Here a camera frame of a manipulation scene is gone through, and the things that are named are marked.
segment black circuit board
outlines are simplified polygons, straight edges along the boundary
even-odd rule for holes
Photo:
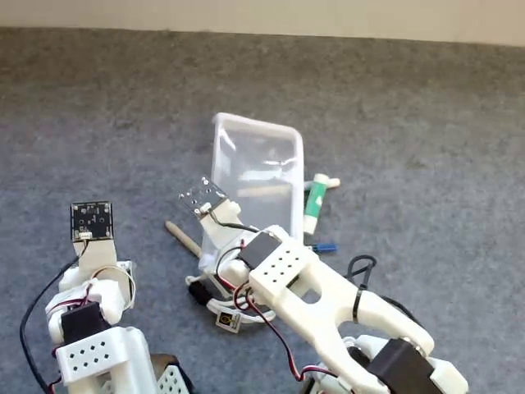
[[[179,194],[179,200],[182,201],[197,217],[202,217],[206,213],[199,212],[199,209],[205,204],[209,204],[208,212],[214,210],[225,199],[227,194],[219,186],[203,176],[200,182],[188,190],[186,193]]]
[[[109,201],[71,204],[71,240],[82,241],[91,233],[90,241],[113,239],[113,207]]]

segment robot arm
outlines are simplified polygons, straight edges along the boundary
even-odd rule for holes
[[[429,357],[434,341],[426,330],[378,295],[348,282],[282,228],[271,226],[253,234],[253,229],[241,227],[239,206],[215,185],[210,188],[206,178],[203,184],[206,188],[197,186],[181,199],[221,251],[219,255],[241,246],[240,252],[221,263],[221,269],[216,267],[218,278],[238,289],[249,288],[248,298],[266,305],[307,340],[337,376],[336,386],[342,392],[468,392],[467,381],[451,363]],[[320,295],[314,304],[302,300],[310,289]],[[351,347],[366,363],[349,352],[337,330],[349,320],[378,328],[391,338],[360,337]]]
[[[67,391],[70,394],[192,392],[193,385],[176,358],[150,355],[139,329],[116,327],[122,313],[133,307],[136,287],[132,262],[116,259],[112,205],[108,202],[71,205],[71,238],[78,257],[61,270],[60,292],[45,309],[55,344],[53,354]],[[32,357],[28,356],[28,362],[43,391],[54,393],[54,384],[46,389],[47,383]],[[153,364],[161,372],[156,374]]]

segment wall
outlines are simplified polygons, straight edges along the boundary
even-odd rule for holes
[[[523,0],[0,0],[0,25],[525,45]]]

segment plastic container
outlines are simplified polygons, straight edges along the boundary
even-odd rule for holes
[[[303,138],[294,128],[220,112],[214,119],[212,181],[240,205],[240,220],[277,224],[303,241]],[[201,268],[217,251],[204,237]]]

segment label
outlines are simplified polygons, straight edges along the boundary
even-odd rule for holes
[[[307,216],[319,217],[322,206],[322,198],[326,193],[326,185],[324,183],[313,182],[308,195],[308,202],[304,214]]]
[[[225,330],[236,334],[240,329],[240,314],[236,312],[231,314],[227,312],[220,312],[217,315],[217,321],[215,324],[220,328],[224,328]]]

